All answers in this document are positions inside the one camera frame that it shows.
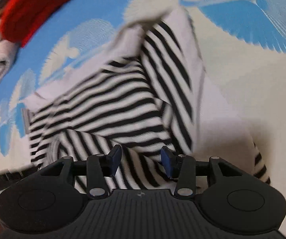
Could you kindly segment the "black white striped hooded shirt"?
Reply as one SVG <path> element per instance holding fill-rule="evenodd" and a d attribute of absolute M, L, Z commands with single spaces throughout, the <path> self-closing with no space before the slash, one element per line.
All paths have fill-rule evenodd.
<path fill-rule="evenodd" d="M 132 22 L 97 57 L 26 100 L 31 161 L 39 168 L 122 147 L 109 189 L 174 189 L 161 148 L 225 159 L 269 183 L 262 156 L 204 69 L 191 20 L 176 7 Z"/>

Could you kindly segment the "blue white patterned bedsheet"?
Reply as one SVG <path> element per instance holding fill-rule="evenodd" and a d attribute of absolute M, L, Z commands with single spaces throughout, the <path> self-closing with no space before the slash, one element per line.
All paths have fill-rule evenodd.
<path fill-rule="evenodd" d="M 98 55 L 124 25 L 183 7 L 193 24 L 206 71 L 198 95 L 199 122 L 175 117 L 203 159 L 219 152 L 236 165 L 270 179 L 286 198 L 286 0 L 70 0 L 19 50 L 0 83 L 0 171 L 30 163 L 25 107 L 34 93 L 81 71 L 90 75 Z M 286 218 L 281 226 L 286 235 Z"/>

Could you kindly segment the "red folded blanket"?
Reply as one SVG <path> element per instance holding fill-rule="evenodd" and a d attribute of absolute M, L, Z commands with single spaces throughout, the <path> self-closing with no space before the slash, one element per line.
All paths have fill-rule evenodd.
<path fill-rule="evenodd" d="M 25 46 L 47 19 L 69 0 L 9 0 L 1 16 L 1 36 Z"/>

